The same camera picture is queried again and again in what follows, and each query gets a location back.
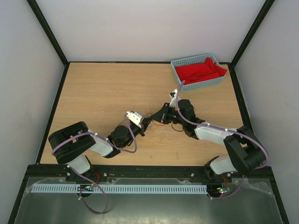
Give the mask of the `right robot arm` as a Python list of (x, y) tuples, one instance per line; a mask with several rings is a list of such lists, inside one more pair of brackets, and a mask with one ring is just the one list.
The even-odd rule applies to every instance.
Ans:
[(178, 102), (178, 109), (165, 103), (151, 119), (162, 124), (180, 124), (187, 136), (226, 148), (226, 157), (216, 156), (204, 165), (204, 176), (208, 181), (214, 182), (226, 173), (247, 175), (264, 166), (268, 160), (267, 152), (250, 128), (225, 129), (213, 126), (196, 116), (193, 105), (187, 99)]

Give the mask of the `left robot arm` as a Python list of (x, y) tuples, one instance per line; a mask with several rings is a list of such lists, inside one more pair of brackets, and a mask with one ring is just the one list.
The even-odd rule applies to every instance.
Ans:
[(120, 152), (135, 153), (136, 137), (144, 136), (152, 119), (137, 112), (124, 115), (126, 125), (118, 125), (107, 137), (92, 132), (83, 121), (52, 133), (48, 141), (58, 164), (66, 164), (77, 172), (77, 176), (88, 181), (93, 176), (90, 161), (84, 155), (88, 150), (104, 158), (112, 158)]

